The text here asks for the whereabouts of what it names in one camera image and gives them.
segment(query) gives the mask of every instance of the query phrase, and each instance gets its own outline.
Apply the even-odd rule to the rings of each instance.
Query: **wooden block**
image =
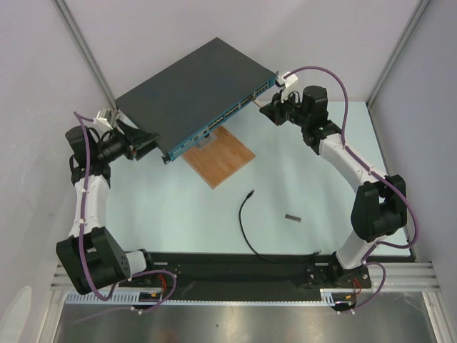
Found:
[[[193,146],[183,154],[187,163],[212,189],[256,156],[225,127],[219,126],[213,133],[216,139],[210,144],[201,149]]]

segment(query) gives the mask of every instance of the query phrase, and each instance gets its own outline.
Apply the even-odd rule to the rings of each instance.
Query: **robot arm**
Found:
[[[109,112],[104,112],[111,119]],[[74,151],[70,159],[71,180],[76,189],[76,212],[69,238],[59,242],[56,252],[71,282],[80,294],[91,292],[79,251],[81,204],[84,202],[84,257],[94,286],[97,289],[130,278],[150,267],[144,250],[125,252],[106,228],[106,200],[110,188],[111,170],[109,163],[125,156],[127,159],[140,159],[156,147],[158,134],[150,134],[130,127],[122,121],[103,121],[109,130],[107,140],[94,137],[87,129],[91,165],[87,186],[85,182],[86,143],[83,129],[76,126],[66,133],[66,138]]]
[[[287,73],[277,81],[280,92],[274,94],[271,103],[261,107],[260,112],[276,125],[289,121],[300,126],[306,145],[330,162],[356,193],[351,213],[353,231],[343,246],[333,253],[337,281],[338,276],[360,268],[363,258],[376,242],[406,225],[406,205],[372,175],[372,172],[385,175],[384,171],[361,159],[371,167],[366,171],[345,149],[341,129],[328,120],[327,91],[319,86],[306,87],[299,102],[294,94],[298,79],[292,75],[292,80],[288,81],[292,76],[285,79],[285,75]],[[405,182],[399,175],[386,179],[406,194]]]

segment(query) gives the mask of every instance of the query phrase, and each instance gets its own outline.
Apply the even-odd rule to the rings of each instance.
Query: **white connector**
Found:
[[[94,123],[102,132],[107,132],[116,127],[118,115],[110,109],[102,109],[97,113]]]
[[[298,77],[294,74],[285,79],[284,77],[287,74],[290,74],[290,72],[286,71],[276,79],[276,83],[281,90],[281,102],[285,102],[294,91],[298,91]]]

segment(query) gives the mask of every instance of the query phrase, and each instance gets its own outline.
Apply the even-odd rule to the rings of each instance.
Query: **metal plate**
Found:
[[[330,307],[163,306],[141,316],[66,304],[54,343],[436,342],[421,293],[381,294],[355,315]]]

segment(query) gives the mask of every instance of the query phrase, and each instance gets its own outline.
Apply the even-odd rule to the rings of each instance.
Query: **white wall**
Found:
[[[272,71],[330,68],[365,101],[418,0],[67,2],[116,97],[218,36]],[[302,84],[343,97],[318,71]]]
[[[372,114],[393,173],[422,226],[418,255],[432,261],[457,319],[457,3],[433,1]]]
[[[74,218],[64,134],[106,105],[51,1],[3,1],[0,61],[0,318],[31,285],[29,343]]]

